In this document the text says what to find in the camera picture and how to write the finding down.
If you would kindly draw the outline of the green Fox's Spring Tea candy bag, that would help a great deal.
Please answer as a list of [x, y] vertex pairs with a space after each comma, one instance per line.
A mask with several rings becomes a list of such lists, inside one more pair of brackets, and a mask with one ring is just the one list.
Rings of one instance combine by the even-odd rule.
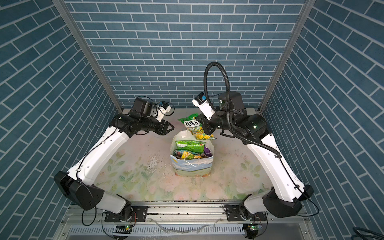
[[205, 134], [202, 124], [196, 120], [199, 114], [191, 114], [186, 118], [178, 119], [187, 130], [195, 137], [196, 140], [207, 141], [207, 140], [215, 140], [214, 135]]

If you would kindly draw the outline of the yellow-green snack packet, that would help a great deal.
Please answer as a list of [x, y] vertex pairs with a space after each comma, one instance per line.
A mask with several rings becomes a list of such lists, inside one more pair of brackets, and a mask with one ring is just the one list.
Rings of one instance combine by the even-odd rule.
[[174, 150], [173, 156], [181, 160], [205, 159], [208, 157], [205, 154], [198, 154], [186, 150]]

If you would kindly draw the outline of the floral paper gift bag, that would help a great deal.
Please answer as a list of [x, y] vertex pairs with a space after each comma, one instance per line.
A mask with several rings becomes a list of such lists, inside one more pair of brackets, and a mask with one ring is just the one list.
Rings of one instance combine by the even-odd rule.
[[174, 150], [177, 150], [175, 141], [200, 141], [196, 140], [195, 137], [189, 131], [180, 131], [176, 134], [172, 140], [170, 147], [170, 158], [176, 175], [181, 177], [206, 177], [211, 174], [215, 147], [212, 141], [207, 140], [203, 154], [208, 157], [205, 159], [193, 159], [193, 160], [181, 160], [173, 156]]

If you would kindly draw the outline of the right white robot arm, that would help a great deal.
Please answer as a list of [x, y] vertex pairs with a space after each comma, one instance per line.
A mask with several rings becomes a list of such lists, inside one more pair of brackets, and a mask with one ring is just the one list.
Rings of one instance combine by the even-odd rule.
[[268, 211], [277, 218], [299, 215], [303, 201], [310, 199], [314, 189], [303, 184], [294, 174], [277, 146], [275, 137], [266, 120], [260, 114], [249, 115], [240, 93], [230, 92], [230, 103], [226, 93], [218, 96], [219, 107], [212, 107], [204, 93], [193, 99], [193, 104], [202, 112], [196, 119], [204, 133], [215, 130], [234, 129], [231, 138], [237, 138], [257, 157], [272, 182], [271, 190], [263, 196], [248, 195], [239, 206], [241, 215], [249, 219], [258, 212]]

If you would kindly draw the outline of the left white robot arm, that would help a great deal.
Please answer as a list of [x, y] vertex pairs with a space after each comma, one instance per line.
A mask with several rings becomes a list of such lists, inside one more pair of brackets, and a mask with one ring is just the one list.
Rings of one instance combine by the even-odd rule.
[[175, 107], [168, 102], [156, 103], [139, 96], [128, 113], [117, 114], [97, 143], [68, 171], [59, 171], [54, 181], [63, 195], [84, 211], [91, 209], [118, 215], [122, 221], [131, 216], [131, 203], [95, 185], [96, 178], [117, 150], [133, 136], [154, 132], [165, 136], [174, 126], [164, 118], [171, 116]]

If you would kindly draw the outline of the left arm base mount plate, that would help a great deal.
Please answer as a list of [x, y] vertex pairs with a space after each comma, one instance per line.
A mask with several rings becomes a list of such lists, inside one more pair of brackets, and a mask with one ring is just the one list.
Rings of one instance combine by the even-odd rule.
[[104, 221], [106, 223], [141, 223], [145, 222], [147, 213], [147, 206], [128, 206], [119, 214], [107, 212]]

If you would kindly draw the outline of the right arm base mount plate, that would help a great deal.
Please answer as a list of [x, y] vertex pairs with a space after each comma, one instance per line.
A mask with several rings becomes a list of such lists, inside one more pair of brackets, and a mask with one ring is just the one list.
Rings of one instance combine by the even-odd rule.
[[229, 222], [264, 222], [267, 220], [266, 212], [249, 213], [244, 207], [239, 205], [224, 205], [223, 210]]

